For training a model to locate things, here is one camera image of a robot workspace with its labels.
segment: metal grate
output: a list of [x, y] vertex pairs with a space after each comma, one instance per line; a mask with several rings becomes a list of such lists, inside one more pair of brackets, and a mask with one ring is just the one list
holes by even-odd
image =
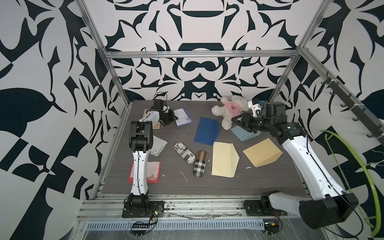
[[[130, 230], [136, 220], [89, 221], [88, 231]], [[254, 229], [264, 230], [262, 219], [196, 219], [162, 220], [154, 230], [210, 230], [210, 229]]]

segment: teddy bear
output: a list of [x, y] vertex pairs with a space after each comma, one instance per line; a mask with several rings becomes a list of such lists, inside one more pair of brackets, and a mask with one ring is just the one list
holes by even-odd
[[233, 95], [231, 97], [231, 101], [229, 101], [226, 97], [221, 97], [221, 103], [224, 106], [213, 106], [212, 114], [215, 116], [223, 116], [223, 121], [221, 122], [221, 126], [228, 130], [232, 127], [232, 118], [236, 117], [243, 113], [243, 111], [249, 110], [248, 102], [245, 98]]

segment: gray wooden tabletop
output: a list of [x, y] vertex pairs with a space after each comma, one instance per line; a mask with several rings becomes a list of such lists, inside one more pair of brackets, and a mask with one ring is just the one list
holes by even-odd
[[[168, 144], [159, 157], [150, 155], [148, 158], [149, 162], [161, 162], [159, 182], [148, 184], [150, 194], [260, 195], [263, 192], [279, 190], [291, 195], [306, 195], [292, 158], [269, 133], [263, 132], [257, 137], [241, 142], [231, 130], [224, 130], [221, 127], [222, 117], [216, 117], [212, 114], [211, 108], [214, 105], [221, 106], [220, 102], [167, 101], [167, 104], [171, 109], [184, 108], [193, 123], [177, 127], [176, 123], [173, 122], [168, 126], [160, 126], [160, 129], [153, 130], [155, 136], [164, 139]], [[132, 120], [142, 118], [144, 109], [150, 108], [152, 105], [153, 101], [134, 101], [103, 188], [104, 194], [130, 193], [132, 184], [128, 183], [128, 178], [133, 156], [128, 145], [129, 123]], [[212, 172], [213, 146], [194, 142], [200, 117], [218, 119], [220, 133], [216, 141], [234, 144], [240, 156], [235, 177], [227, 178], [210, 174]], [[270, 138], [283, 154], [276, 162], [257, 168], [253, 167], [243, 150], [266, 138]], [[193, 175], [194, 164], [186, 163], [174, 150], [173, 147], [177, 142], [184, 143], [195, 155], [200, 150], [208, 153], [208, 161], [202, 177], [195, 177]]]

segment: mounting plate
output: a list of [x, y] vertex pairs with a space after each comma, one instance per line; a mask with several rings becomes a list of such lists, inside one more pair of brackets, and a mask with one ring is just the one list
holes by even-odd
[[263, 207], [260, 200], [245, 200], [244, 206], [247, 216], [270, 216], [276, 212], [280, 216], [283, 214], [280, 210]]
[[[159, 206], [161, 206], [160, 212], [164, 213], [164, 202], [163, 201], [149, 201], [149, 209], [152, 209], [153, 211], [157, 211], [159, 209]], [[124, 209], [122, 211], [121, 217], [122, 218], [139, 218], [139, 217], [149, 217], [151, 215], [151, 212], [148, 211], [145, 214], [145, 211], [142, 209], [135, 209], [127, 207], [127, 203], [124, 205]]]

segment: patterned backdrop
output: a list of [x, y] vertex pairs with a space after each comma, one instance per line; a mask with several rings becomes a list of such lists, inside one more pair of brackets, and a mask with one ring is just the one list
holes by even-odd
[[1, 239], [60, 239], [124, 103], [73, 0], [0, 1], [0, 16]]
[[[86, 0], [108, 51], [296, 49], [321, 0]], [[114, 59], [130, 100], [267, 100], [280, 58]]]
[[[378, 117], [384, 120], [384, 2], [382, 0], [335, 0], [324, 20], [307, 45], [309, 50]], [[356, 116], [343, 108], [343, 102], [332, 96], [330, 88], [321, 84], [323, 79], [304, 59], [300, 59], [288, 81], [274, 101], [286, 104], [288, 119], [300, 122], [309, 133], [316, 154], [338, 183], [347, 189], [340, 168], [344, 172], [352, 191], [359, 199], [362, 218], [376, 215], [373, 196], [361, 166], [346, 147], [335, 137], [329, 140], [340, 168], [331, 155], [325, 141], [330, 130], [344, 138], [366, 163], [376, 185], [381, 211], [384, 210], [384, 147]], [[353, 213], [339, 224], [351, 234], [360, 230], [360, 221]], [[372, 230], [364, 224], [359, 239], [370, 239]], [[376, 235], [384, 237], [384, 227]]]
[[112, 64], [130, 100], [217, 101], [240, 95], [268, 100], [288, 57], [114, 59]]

